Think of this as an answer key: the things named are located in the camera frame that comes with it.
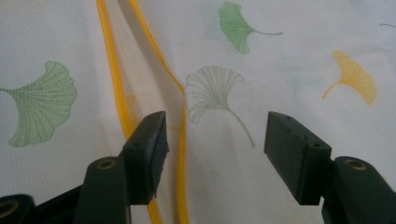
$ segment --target metal rivet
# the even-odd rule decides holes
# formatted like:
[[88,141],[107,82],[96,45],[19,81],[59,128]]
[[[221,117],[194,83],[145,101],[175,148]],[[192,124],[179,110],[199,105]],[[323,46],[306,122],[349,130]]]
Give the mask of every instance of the metal rivet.
[[7,217],[14,213],[18,207],[20,206],[20,203],[15,200],[10,200],[4,203],[0,203],[0,218]]
[[114,160],[105,160],[98,163],[99,170],[106,170],[110,169],[111,167],[115,166],[116,162]]
[[359,161],[354,161],[354,160],[346,160],[345,164],[352,167],[355,170],[365,170],[367,169],[366,165]]

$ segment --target black clamp jaw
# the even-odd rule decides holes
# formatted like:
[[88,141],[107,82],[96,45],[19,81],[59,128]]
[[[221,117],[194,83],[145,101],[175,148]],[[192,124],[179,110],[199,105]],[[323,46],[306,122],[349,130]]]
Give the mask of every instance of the black clamp jaw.
[[296,119],[269,112],[264,153],[300,205],[319,205],[326,224],[396,223],[396,193],[368,162],[330,159],[332,148]]
[[131,223],[129,206],[149,204],[168,151],[165,112],[148,115],[118,157],[89,165],[82,186],[39,206],[29,195],[0,198],[0,223]]

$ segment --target white fabric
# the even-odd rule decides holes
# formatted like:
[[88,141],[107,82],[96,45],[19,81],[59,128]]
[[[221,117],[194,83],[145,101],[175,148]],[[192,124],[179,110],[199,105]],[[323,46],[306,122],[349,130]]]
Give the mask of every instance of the white fabric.
[[[219,10],[226,5],[224,1],[139,3],[167,64],[186,92],[200,85],[189,83],[188,75],[202,77],[197,73],[206,66],[229,69],[243,77],[235,77],[227,102],[247,127],[254,148],[228,110],[208,109],[214,106],[207,104],[199,120],[189,119],[190,222],[322,222],[320,207],[298,206],[263,154],[268,111],[295,117],[332,146],[333,159],[353,156],[370,162],[396,189],[396,28],[381,25],[396,23],[394,2],[252,0],[230,4],[241,7],[242,17],[254,30],[283,35],[251,33],[247,38],[250,53],[243,54],[221,30]],[[337,50],[374,80],[377,95],[371,105],[347,85],[336,85],[322,99],[341,77],[332,56]],[[203,97],[186,93],[190,110]]]
[[125,142],[95,1],[0,2],[0,88],[34,82],[48,61],[68,69],[76,100],[49,140],[13,147],[16,101],[0,91],[1,197],[25,193],[43,203],[81,185],[91,162]]
[[[166,156],[156,202],[163,223],[177,223],[176,164],[180,130],[182,94],[152,50],[131,6],[127,1],[106,1],[117,50],[122,86],[134,122],[147,114],[166,111],[167,139],[170,152]],[[137,213],[136,223],[149,223],[148,215]]]

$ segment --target leaf stem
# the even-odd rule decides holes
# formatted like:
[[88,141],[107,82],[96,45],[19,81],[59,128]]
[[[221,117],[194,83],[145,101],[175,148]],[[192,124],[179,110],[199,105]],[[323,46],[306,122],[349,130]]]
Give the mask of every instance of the leaf stem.
[[248,129],[245,126],[244,122],[242,122],[242,120],[231,109],[229,109],[228,111],[230,111],[230,113],[232,113],[233,116],[236,117],[236,119],[239,121],[239,123],[245,129],[245,132],[247,134],[248,140],[250,140],[251,147],[255,147],[256,145],[254,144],[253,139],[251,138],[250,133],[248,132]]
[[334,83],[334,84],[332,84],[330,87],[329,87],[329,89],[327,89],[325,92],[324,92],[324,94],[323,94],[323,96],[322,96],[322,99],[324,100],[324,99],[326,99],[326,96],[327,96],[327,94],[329,94],[329,91],[335,86],[335,85],[337,85],[339,82],[336,82],[336,83]]
[[262,35],[283,35],[283,32],[279,32],[279,33],[263,33],[263,32],[259,32],[259,31],[256,31],[257,33],[259,33],[259,34],[262,34]]
[[386,23],[379,23],[379,25],[382,25],[382,26],[391,26],[391,27],[394,27],[394,28],[396,28],[396,26],[395,25],[390,25],[390,24],[386,24]]

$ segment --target patterned fabric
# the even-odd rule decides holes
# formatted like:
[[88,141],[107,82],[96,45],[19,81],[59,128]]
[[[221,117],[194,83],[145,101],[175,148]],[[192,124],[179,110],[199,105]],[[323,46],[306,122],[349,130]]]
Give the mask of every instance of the patterned fabric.
[[0,2],[0,197],[36,203],[165,110],[157,199],[133,223],[322,223],[263,153],[269,111],[396,189],[396,3]]

